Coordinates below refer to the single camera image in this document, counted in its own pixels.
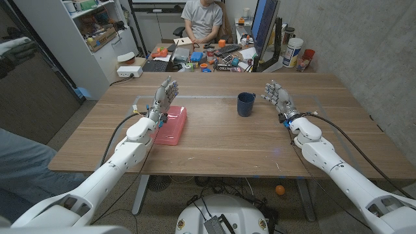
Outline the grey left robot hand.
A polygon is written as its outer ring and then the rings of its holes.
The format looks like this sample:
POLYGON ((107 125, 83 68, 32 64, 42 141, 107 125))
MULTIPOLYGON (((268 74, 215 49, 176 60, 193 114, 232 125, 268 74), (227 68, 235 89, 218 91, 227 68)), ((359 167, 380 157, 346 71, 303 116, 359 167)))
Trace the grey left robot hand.
POLYGON ((166 114, 170 108, 171 103, 179 93, 177 81, 172 81, 172 77, 169 75, 158 87, 153 103, 151 104, 147 118, 158 122, 162 115, 166 114))

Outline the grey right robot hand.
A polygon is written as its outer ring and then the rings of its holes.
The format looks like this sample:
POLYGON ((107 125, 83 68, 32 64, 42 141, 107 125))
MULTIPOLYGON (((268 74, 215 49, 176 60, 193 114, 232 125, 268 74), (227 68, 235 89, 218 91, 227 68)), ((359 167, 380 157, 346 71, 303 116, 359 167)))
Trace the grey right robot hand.
POLYGON ((293 120, 301 117, 293 98, 274 80, 265 85, 265 94, 262 94, 261 97, 275 106, 281 124, 290 125, 293 120))

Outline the grey gloved person hand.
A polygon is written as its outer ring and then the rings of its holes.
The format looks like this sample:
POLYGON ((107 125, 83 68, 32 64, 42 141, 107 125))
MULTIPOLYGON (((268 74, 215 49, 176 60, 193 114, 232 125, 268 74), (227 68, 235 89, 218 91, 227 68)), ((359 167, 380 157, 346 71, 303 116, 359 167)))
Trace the grey gloved person hand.
POLYGON ((33 58, 37 48, 36 42, 26 36, 1 43, 1 79, 17 65, 33 58))

